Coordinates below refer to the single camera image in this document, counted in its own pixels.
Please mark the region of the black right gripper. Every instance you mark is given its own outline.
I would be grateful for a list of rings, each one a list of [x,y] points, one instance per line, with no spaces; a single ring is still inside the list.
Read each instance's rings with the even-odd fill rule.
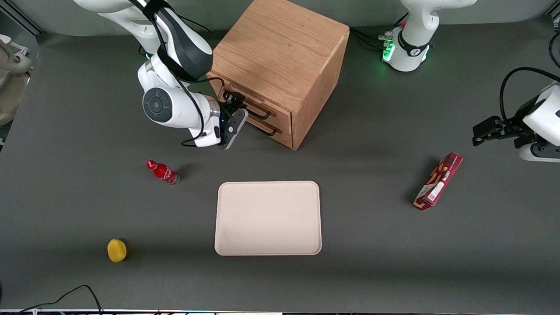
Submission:
[[[220,128],[229,128],[237,124],[236,110],[246,109],[245,97],[238,97],[236,92],[226,92],[225,101],[218,101],[220,108]]]

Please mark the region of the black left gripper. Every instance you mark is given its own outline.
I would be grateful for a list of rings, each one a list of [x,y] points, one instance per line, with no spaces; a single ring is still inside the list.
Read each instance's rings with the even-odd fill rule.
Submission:
[[[514,138],[514,147],[520,149],[524,145],[538,142],[536,133],[523,122],[527,115],[515,114],[510,118],[502,115],[502,120],[498,116],[490,116],[472,128],[472,145],[479,146],[486,141],[500,138]]]

